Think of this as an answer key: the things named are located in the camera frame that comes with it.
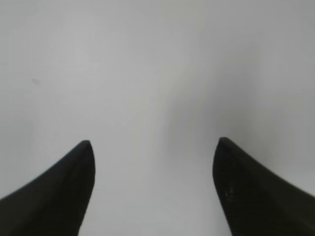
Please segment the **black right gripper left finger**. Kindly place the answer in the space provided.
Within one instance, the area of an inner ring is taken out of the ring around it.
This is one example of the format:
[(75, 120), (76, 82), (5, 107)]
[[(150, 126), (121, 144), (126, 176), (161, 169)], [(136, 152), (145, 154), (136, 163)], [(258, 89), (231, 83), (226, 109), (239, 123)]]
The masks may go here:
[(77, 236), (95, 184), (95, 157), (83, 140), (38, 177), (1, 198), (2, 236)]

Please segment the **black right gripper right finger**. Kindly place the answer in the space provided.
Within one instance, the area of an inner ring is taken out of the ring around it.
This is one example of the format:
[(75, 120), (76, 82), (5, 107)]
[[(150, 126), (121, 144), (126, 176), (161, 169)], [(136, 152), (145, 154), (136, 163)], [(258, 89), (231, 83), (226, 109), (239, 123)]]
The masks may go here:
[(227, 137), (213, 160), (214, 186), (233, 236), (313, 236), (315, 198)]

